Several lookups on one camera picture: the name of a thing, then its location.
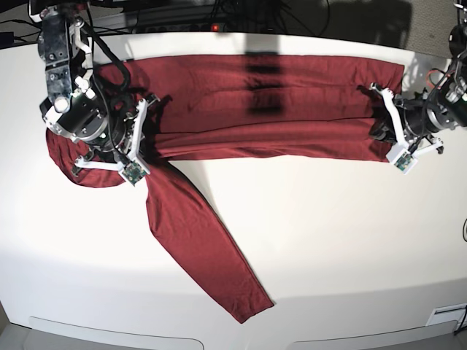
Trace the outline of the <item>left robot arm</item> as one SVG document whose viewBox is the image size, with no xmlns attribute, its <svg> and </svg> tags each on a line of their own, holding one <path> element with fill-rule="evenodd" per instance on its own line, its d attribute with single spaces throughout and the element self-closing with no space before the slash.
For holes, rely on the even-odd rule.
<svg viewBox="0 0 467 350">
<path fill-rule="evenodd" d="M 444 143 L 436 133 L 466 127 L 466 2 L 455 1 L 454 6 L 458 23 L 449 35 L 452 62 L 446 70 L 436 70 L 441 78 L 431 90 L 424 89 L 407 99 L 375 82 L 369 86 L 386 109 L 369 135 L 391 144 L 386 159 L 404 174 L 415 167 L 421 155 L 444 152 Z"/>
</svg>

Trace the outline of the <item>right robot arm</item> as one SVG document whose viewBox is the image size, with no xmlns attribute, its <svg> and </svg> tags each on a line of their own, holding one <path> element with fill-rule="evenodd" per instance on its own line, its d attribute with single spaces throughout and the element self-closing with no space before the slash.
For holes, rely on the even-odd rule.
<svg viewBox="0 0 467 350">
<path fill-rule="evenodd" d="M 85 1 L 30 1 L 30 18 L 42 30 L 37 44 L 45 63 L 47 97 L 41 103 L 47 129 L 87 151 L 72 157 L 71 174 L 111 171 L 131 185 L 150 174 L 140 150 L 150 107 L 130 91 L 131 74 L 80 13 Z"/>
</svg>

